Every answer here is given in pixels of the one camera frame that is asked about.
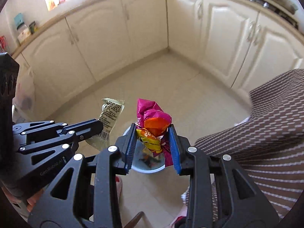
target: cream cabinet door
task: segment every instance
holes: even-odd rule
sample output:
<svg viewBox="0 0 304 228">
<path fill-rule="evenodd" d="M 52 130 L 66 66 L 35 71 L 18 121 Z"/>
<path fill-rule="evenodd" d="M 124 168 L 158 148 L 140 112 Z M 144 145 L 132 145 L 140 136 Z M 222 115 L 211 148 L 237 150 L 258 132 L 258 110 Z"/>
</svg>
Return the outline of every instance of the cream cabinet door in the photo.
<svg viewBox="0 0 304 228">
<path fill-rule="evenodd" d="M 304 46 L 277 22 L 260 14 L 253 44 L 232 89 L 250 104 L 249 92 L 288 70 L 304 68 Z"/>
<path fill-rule="evenodd" d="M 166 0 L 122 0 L 135 61 L 168 47 Z"/>
<path fill-rule="evenodd" d="M 72 38 L 66 20 L 37 37 L 23 52 L 43 93 L 47 117 L 62 104 L 94 84 L 94 78 Z"/>
<path fill-rule="evenodd" d="M 167 0 L 169 47 L 196 62 L 203 0 Z"/>
<path fill-rule="evenodd" d="M 231 87 L 249 49 L 258 12 L 230 0 L 203 0 L 199 65 Z"/>
<path fill-rule="evenodd" d="M 121 0 L 107 0 L 66 18 L 96 80 L 133 61 Z"/>
</svg>

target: candy wrapper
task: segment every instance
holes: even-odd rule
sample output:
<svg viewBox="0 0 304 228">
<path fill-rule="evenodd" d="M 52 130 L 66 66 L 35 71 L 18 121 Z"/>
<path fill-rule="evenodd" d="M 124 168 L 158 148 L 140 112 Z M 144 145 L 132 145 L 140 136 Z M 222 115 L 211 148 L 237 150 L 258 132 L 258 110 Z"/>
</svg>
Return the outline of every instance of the candy wrapper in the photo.
<svg viewBox="0 0 304 228">
<path fill-rule="evenodd" d="M 94 135 L 86 140 L 89 145 L 98 150 L 103 150 L 110 146 L 109 135 L 125 107 L 123 100 L 110 98 L 103 98 L 102 100 L 105 104 L 102 106 L 102 112 L 98 120 L 102 121 L 103 130 L 100 134 Z"/>
<path fill-rule="evenodd" d="M 156 157 L 165 155 L 165 166 L 173 165 L 166 132 L 172 118 L 163 112 L 155 101 L 138 99 L 137 101 L 137 137 Z"/>
</svg>

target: tile floor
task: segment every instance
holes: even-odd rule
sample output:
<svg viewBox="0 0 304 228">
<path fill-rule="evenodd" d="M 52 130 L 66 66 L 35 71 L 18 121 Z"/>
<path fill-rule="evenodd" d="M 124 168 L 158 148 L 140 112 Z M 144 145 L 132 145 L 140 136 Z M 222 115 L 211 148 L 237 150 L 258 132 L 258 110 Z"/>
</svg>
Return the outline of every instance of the tile floor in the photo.
<svg viewBox="0 0 304 228">
<path fill-rule="evenodd" d="M 110 134 L 111 144 L 136 121 L 138 98 L 157 101 L 172 116 L 177 133 L 187 137 L 190 144 L 229 128 L 249 115 L 249 109 L 237 102 L 229 89 L 178 56 L 167 53 L 126 71 L 57 114 L 54 120 L 72 124 L 98 118 L 103 104 L 101 99 L 106 97 L 125 100 L 125 109 Z M 98 150 L 82 142 L 78 152 L 90 156 Z M 139 211 L 144 211 L 145 217 L 137 228 L 169 225 L 183 205 L 180 195 L 189 183 L 189 178 L 178 176 L 173 167 L 154 174 L 131 170 L 122 179 L 122 223 L 127 224 Z"/>
</svg>

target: wooden countertop edge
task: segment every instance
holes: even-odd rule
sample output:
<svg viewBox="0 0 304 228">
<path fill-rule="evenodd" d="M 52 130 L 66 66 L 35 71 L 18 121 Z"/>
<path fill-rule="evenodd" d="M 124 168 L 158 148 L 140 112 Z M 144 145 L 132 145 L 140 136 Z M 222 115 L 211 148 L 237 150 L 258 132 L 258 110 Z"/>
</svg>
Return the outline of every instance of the wooden countertop edge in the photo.
<svg viewBox="0 0 304 228">
<path fill-rule="evenodd" d="M 282 17 L 277 15 L 275 12 L 272 12 L 271 10 L 264 8 L 262 5 L 249 0 L 232 0 L 232 1 L 236 1 L 240 4 L 245 4 L 271 17 L 274 21 L 276 21 L 277 23 L 282 25 L 285 29 L 287 29 L 289 32 L 291 32 L 304 45 L 304 35 L 302 35 L 300 31 L 295 29 L 291 24 L 289 24 L 287 21 L 285 21 Z"/>
<path fill-rule="evenodd" d="M 46 23 L 44 23 L 41 27 L 39 27 L 39 30 L 37 32 L 35 32 L 33 35 L 31 35 L 20 47 L 18 47 L 12 55 L 13 59 L 16 59 L 22 51 L 25 50 L 25 48 L 31 43 L 33 42 L 37 37 L 39 37 L 39 35 L 41 35 L 43 32 L 45 32 L 48 28 L 50 28 L 51 26 L 53 26 L 54 24 L 58 23 L 59 21 L 63 20 L 65 17 L 78 12 L 81 9 L 84 9 L 88 6 L 91 6 L 95 3 L 101 2 L 104 0 L 86 0 L 84 3 L 82 3 L 81 5 L 67 11 L 64 12 L 62 14 L 56 15 L 55 17 L 51 18 L 50 20 L 48 20 Z"/>
<path fill-rule="evenodd" d="M 39 30 L 36 33 L 31 35 L 24 42 L 24 44 L 22 44 L 19 48 L 17 48 L 14 51 L 14 53 L 12 55 L 13 59 L 16 59 L 21 54 L 21 52 L 24 51 L 25 48 L 31 42 L 33 42 L 39 35 L 41 35 L 44 31 L 46 31 L 48 28 L 50 28 L 51 26 L 53 26 L 54 24 L 56 24 L 60 20 L 63 20 L 65 17 L 67 17 L 67 16 L 69 16 L 73 13 L 76 13 L 77 11 L 79 11 L 83 8 L 86 8 L 86 7 L 88 7 L 92 4 L 95 4 L 95 3 L 98 3 L 98 2 L 101 2 L 101 1 L 104 1 L 104 0 L 87 0 L 83 4 L 81 4 L 80 6 L 77 6 L 76 8 L 73 8 L 73 9 L 67 11 L 67 12 L 59 14 L 59 15 L 55 16 L 54 18 L 50 19 L 42 27 L 40 27 Z M 290 31 L 304 45 L 304 36 L 298 30 L 296 30 L 292 25 L 290 25 L 287 21 L 285 21 L 279 15 L 277 15 L 276 13 L 272 12 L 269 9 L 264 8 L 262 5 L 259 5 L 258 3 L 254 3 L 254 2 L 251 2 L 249 0 L 234 0 L 234 1 L 246 4 L 249 7 L 252 7 L 253 9 L 256 9 L 256 10 L 266 14 L 267 16 L 271 17 L 272 19 L 277 21 L 279 24 L 284 26 L 288 31 Z"/>
</svg>

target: human hand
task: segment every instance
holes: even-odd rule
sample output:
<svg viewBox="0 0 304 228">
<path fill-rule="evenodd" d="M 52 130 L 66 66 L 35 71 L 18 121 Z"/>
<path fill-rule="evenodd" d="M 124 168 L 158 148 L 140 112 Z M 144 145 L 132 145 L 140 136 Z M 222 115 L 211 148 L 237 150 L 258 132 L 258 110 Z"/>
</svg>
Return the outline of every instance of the human hand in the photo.
<svg viewBox="0 0 304 228">
<path fill-rule="evenodd" d="M 4 194 L 6 195 L 7 199 L 9 199 L 12 203 L 18 204 L 21 203 L 22 201 L 13 196 L 6 187 L 1 187 Z M 31 198 L 27 199 L 28 205 L 27 205 L 27 210 L 31 212 L 33 210 L 33 207 L 35 206 L 36 202 L 39 200 L 41 195 L 43 194 L 43 189 L 39 190 L 36 194 L 34 194 Z"/>
</svg>

